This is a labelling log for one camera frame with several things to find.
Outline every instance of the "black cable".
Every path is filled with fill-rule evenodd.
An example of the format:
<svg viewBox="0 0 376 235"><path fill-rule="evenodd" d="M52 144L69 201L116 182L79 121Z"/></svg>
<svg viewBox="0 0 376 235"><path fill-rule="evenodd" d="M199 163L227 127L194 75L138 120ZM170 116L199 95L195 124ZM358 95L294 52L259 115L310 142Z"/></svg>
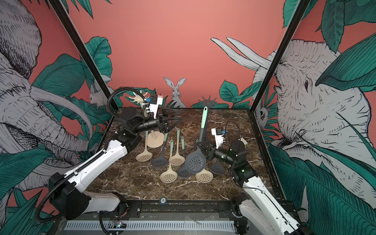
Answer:
<svg viewBox="0 0 376 235"><path fill-rule="evenodd" d="M107 150L107 147L108 147L108 144L109 142L107 142L103 148L103 150L97 155L95 156L94 158L92 158L91 160L89 160L88 162L84 163L82 166L80 166L76 172L80 172L82 169L84 169L85 167L87 167L88 165L90 165L91 163L93 163L95 160L97 160L100 156L102 156L106 150ZM75 175L75 173L71 173L69 174L67 177L65 177L63 180L61 180L58 184L55 185L55 187L52 188L52 190L49 191L49 193L42 199L42 201L39 203L38 207L36 208L36 211L35 211L35 215L34 215L34 219L35 221L39 222L39 223L47 223L47 222L50 222L50 221L53 221L59 217L62 217L62 214L58 214L58 215L55 215L55 216L52 216L52 217L49 217L49 218L41 218L40 214L41 214L41 211L44 207L44 204L47 202L47 200L51 197L51 195L61 186L63 185L67 180L69 180L70 178L72 178L73 176Z"/></svg>
<svg viewBox="0 0 376 235"><path fill-rule="evenodd" d="M98 216L99 216L99 224L100 224L100 228L103 230L103 232L107 235L111 235L111 234L114 234L114 233L110 233L109 231L107 231L107 229L105 228L105 226L103 225L103 220L102 220L102 212L98 212ZM116 231L115 234L121 234L124 230L121 230L121 231Z"/></svg>
<svg viewBox="0 0 376 235"><path fill-rule="evenodd" d="M140 97L142 98L143 102L146 102L146 101L145 101L145 97L144 97L139 91L137 91L136 89L134 89L133 87L122 86L122 87L120 87L120 88L114 90L114 92L110 95L110 97L108 97L108 100L107 100L107 103L106 103L106 108L107 108L107 111L108 111L112 116L114 116L115 119L118 119L119 116L116 115L116 113L114 113L114 112L112 111L112 109L111 109L111 107L112 107L112 106L111 106L111 101L113 100L113 98L114 98L118 93L120 93L120 92L122 92L122 91L133 91L135 94L137 94L138 96L140 96ZM143 106L142 113L144 113L144 110L145 110L146 107L149 107L149 104ZM147 119L149 119L149 118L150 118L150 112L147 113Z"/></svg>

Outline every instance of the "elephant ear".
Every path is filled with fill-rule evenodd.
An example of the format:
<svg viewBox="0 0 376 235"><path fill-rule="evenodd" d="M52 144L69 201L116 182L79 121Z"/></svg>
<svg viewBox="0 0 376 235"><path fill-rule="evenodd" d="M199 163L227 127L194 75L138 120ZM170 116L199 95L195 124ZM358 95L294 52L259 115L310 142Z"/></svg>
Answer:
<svg viewBox="0 0 376 235"><path fill-rule="evenodd" d="M21 1L0 1L0 9L0 52L15 71L29 79L42 43L39 28Z"/></svg>

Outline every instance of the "pink wall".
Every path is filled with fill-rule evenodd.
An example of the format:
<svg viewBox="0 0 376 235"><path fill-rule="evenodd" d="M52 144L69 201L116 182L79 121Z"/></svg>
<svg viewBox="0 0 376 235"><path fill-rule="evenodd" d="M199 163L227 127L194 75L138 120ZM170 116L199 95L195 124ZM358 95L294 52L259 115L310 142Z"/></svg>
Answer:
<svg viewBox="0 0 376 235"><path fill-rule="evenodd" d="M228 103L219 97L224 80L235 83L239 92L252 83L255 72L232 61L211 37L226 42L229 36L267 57L285 31L284 3L277 0L92 1L93 18L80 5L79 12L67 2L85 43L94 36L109 40L110 87L156 88L163 96L169 95L169 102L172 89L163 76L175 85L185 77L179 91L187 107L208 95ZM130 102L124 99L123 104Z"/></svg>

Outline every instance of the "elephant tusk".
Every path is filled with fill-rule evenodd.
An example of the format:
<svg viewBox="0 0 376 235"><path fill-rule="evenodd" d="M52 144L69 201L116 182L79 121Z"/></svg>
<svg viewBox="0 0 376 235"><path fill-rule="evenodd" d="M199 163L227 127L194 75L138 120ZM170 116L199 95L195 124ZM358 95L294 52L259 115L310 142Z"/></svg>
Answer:
<svg viewBox="0 0 376 235"><path fill-rule="evenodd" d="M93 127L91 125L90 119L88 118L86 113L84 113L82 111L82 109L80 109L77 105L73 104L72 102L70 102L69 100L67 100L67 99L65 99L61 96L52 94L51 92L45 91L45 90L40 89L36 86L31 86L30 96L34 100L37 100L37 101L48 101L48 102L63 106L65 108L72 110L73 112L77 113L78 115L80 115L89 127L89 131L90 131L89 139L91 139L92 133L93 133Z"/></svg>

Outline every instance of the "gray slotted spoon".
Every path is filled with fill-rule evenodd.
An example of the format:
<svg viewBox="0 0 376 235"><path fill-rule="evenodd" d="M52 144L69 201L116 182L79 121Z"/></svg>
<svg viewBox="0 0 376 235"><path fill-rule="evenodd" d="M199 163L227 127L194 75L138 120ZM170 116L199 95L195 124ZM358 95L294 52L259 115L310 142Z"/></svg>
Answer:
<svg viewBox="0 0 376 235"><path fill-rule="evenodd" d="M207 115L208 115L208 107L205 106L202 112L199 142L202 142L202 139L204 138L204 130L205 130L205 123L206 123ZM201 149L197 148L196 151L188 154L185 162L186 162L185 167L187 168L187 170L192 174L196 174L198 172L201 172L205 168L206 158L202 154Z"/></svg>
<svg viewBox="0 0 376 235"><path fill-rule="evenodd" d="M215 163L209 165L209 170L211 173L218 176L226 172L226 169L218 160Z"/></svg>
<svg viewBox="0 0 376 235"><path fill-rule="evenodd" d="M154 158L150 162L150 164L154 167L162 167L162 166L164 166L168 163L168 160L164 157L164 148L166 146L167 134L168 133L165 134L165 137L164 137L164 140L163 140L161 154L159 155L159 157Z"/></svg>
<svg viewBox="0 0 376 235"><path fill-rule="evenodd" d="M183 157L185 158L185 147L184 147L184 137L182 137L182 151L183 151ZM187 168L185 167L185 162L183 163L183 166L177 170L177 176L182 179L187 179L191 177L193 174L190 173Z"/></svg>

